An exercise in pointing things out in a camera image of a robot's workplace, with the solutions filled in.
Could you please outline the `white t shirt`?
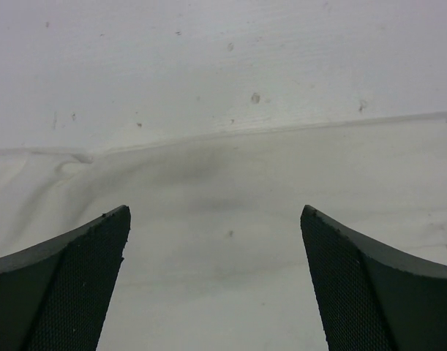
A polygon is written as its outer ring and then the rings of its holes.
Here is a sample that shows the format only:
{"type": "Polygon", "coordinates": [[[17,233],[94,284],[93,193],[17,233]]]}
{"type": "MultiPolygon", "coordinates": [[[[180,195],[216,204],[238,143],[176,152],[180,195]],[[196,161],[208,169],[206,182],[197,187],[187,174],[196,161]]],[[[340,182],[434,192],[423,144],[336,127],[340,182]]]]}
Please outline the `white t shirt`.
{"type": "Polygon", "coordinates": [[[120,205],[131,232],[100,350],[325,350],[303,207],[447,265],[447,116],[0,151],[0,257],[120,205]]]}

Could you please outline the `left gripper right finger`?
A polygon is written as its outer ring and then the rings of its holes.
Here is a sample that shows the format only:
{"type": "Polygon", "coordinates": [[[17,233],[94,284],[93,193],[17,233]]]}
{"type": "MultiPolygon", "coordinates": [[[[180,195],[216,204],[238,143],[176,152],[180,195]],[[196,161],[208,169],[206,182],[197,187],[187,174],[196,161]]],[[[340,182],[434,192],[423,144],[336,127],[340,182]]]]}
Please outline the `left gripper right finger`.
{"type": "Polygon", "coordinates": [[[447,265],[369,238],[310,205],[300,225],[330,350],[447,350],[447,265]]]}

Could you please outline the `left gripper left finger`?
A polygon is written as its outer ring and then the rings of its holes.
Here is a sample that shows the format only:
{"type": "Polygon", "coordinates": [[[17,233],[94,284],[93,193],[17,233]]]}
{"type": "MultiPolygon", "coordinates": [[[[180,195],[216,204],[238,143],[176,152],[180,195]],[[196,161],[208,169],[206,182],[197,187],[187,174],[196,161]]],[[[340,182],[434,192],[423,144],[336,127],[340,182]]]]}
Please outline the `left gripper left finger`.
{"type": "Polygon", "coordinates": [[[0,350],[95,350],[130,222],[122,205],[0,257],[0,350]]]}

